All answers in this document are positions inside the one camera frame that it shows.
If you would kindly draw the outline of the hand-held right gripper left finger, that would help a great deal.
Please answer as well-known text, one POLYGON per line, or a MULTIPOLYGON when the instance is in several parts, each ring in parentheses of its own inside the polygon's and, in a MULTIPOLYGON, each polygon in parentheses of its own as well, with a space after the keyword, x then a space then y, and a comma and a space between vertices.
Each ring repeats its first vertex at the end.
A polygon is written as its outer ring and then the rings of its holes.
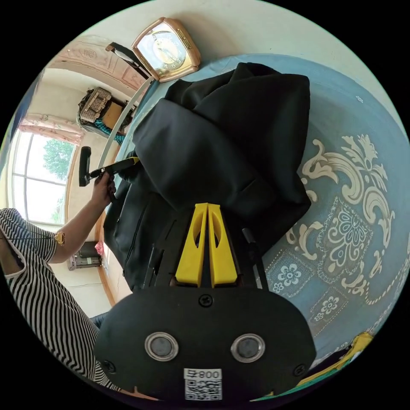
POLYGON ((201 284, 207 214, 207 203, 195 205, 176 270, 175 278, 179 284, 196 287, 199 287, 201 284))

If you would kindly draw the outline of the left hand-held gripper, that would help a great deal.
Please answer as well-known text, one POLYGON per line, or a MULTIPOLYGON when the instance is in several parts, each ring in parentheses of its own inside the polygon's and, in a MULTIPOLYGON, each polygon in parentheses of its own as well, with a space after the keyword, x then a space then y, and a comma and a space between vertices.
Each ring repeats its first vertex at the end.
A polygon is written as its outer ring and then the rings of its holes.
POLYGON ((125 160, 115 162, 111 165, 107 165, 105 167, 102 167, 100 169, 97 169, 95 171, 92 171, 89 176, 89 180, 96 179, 100 175, 104 174, 105 172, 109 173, 111 176, 114 177, 114 175, 125 171, 126 169, 136 165, 140 159, 138 157, 129 157, 125 160))

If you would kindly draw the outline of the person's left hand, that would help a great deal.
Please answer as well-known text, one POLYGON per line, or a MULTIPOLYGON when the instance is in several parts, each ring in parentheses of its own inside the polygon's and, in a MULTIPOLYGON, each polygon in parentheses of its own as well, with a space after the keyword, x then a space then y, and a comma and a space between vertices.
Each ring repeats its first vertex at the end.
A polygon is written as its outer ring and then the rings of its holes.
POLYGON ((114 177, 105 172, 94 181, 91 195, 92 205, 99 210, 105 209, 112 202, 115 192, 114 177))

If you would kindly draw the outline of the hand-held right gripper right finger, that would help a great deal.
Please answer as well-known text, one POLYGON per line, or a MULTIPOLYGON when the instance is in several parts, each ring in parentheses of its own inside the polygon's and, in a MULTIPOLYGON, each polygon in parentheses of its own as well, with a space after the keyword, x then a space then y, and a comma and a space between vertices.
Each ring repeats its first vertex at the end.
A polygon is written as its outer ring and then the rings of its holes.
POLYGON ((219 205, 208 204, 208 243, 212 287, 234 285, 237 271, 219 205))

